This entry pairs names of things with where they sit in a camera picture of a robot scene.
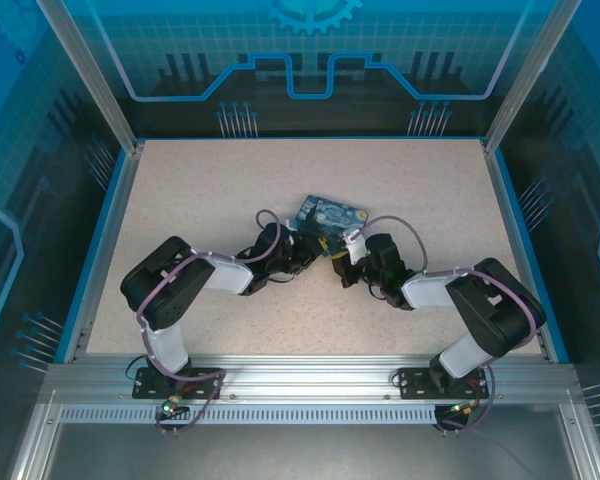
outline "white joint cover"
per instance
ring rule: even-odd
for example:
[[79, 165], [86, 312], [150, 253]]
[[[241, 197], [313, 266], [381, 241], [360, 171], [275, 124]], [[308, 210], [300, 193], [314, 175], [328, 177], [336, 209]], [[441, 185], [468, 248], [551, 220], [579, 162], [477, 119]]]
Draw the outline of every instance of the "white joint cover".
[[470, 333], [440, 354], [440, 363], [453, 378], [462, 378], [493, 357], [482, 350]]
[[147, 333], [153, 353], [167, 370], [176, 373], [185, 366], [189, 354], [184, 348], [179, 322], [162, 330], [147, 329]]
[[204, 288], [239, 294], [244, 292], [253, 279], [251, 270], [240, 263], [229, 262], [213, 256], [205, 257], [205, 260], [216, 269], [204, 284]]
[[347, 244], [351, 265], [355, 265], [361, 258], [364, 258], [367, 255], [367, 245], [365, 244], [364, 236], [359, 235], [355, 240], [351, 239], [351, 237], [359, 231], [360, 229], [354, 228], [346, 230], [342, 234], [344, 236], [344, 241]]
[[446, 285], [458, 275], [447, 277], [425, 277], [419, 273], [402, 285], [402, 294], [413, 308], [454, 307]]

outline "enclosure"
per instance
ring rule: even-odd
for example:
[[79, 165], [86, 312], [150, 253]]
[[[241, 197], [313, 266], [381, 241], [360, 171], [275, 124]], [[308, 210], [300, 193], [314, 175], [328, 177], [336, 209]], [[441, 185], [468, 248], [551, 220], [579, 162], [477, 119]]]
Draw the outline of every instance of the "enclosure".
[[[172, 235], [234, 254], [308, 195], [408, 219], [432, 271], [495, 257], [540, 301], [480, 429], [443, 436], [457, 399], [391, 378], [458, 313], [322, 258], [201, 294], [184, 345], [227, 376], [193, 429], [153, 427], [122, 279]], [[0, 1], [0, 478], [124, 475], [600, 479], [600, 0]]]

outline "gear graphic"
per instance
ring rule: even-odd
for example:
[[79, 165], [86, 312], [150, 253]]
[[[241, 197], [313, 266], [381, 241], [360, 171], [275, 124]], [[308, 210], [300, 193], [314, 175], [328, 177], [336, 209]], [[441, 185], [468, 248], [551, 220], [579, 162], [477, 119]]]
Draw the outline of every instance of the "gear graphic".
[[26, 51], [38, 29], [37, 6], [33, 0], [0, 0], [0, 31], [15, 45]]
[[362, 0], [262, 0], [262, 6], [280, 27], [313, 35], [316, 30], [327, 33], [329, 27], [340, 28], [340, 21], [353, 18], [352, 11], [362, 7]]

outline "beige work surface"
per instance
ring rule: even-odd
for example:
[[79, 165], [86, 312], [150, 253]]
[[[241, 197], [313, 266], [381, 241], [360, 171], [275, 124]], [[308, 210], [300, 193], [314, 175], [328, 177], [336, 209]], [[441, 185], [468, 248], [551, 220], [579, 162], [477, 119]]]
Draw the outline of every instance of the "beige work surface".
[[[140, 332], [120, 281], [167, 237], [235, 254], [259, 233], [261, 208], [295, 216], [309, 194], [399, 215], [420, 232], [429, 271], [498, 258], [511, 247], [478, 140], [192, 140], [145, 145], [87, 352], [139, 354]], [[408, 267], [411, 233], [385, 221]], [[250, 297], [202, 291], [181, 320], [191, 354], [438, 353], [466, 333], [455, 309], [397, 310], [365, 284], [343, 289], [331, 262]], [[533, 342], [519, 353], [539, 353]]]

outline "blue enclosure wall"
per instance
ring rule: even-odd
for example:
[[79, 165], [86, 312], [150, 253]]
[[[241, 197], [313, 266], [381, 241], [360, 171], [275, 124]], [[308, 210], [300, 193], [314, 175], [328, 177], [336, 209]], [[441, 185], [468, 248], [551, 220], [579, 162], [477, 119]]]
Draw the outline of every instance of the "blue enclosure wall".
[[119, 150], [35, 2], [0, 2], [0, 478], [49, 359], [27, 344], [54, 349], [23, 316], [64, 322]]
[[571, 360], [600, 380], [600, 0], [582, 2], [502, 151]]
[[483, 135], [553, 4], [67, 2], [143, 137]]

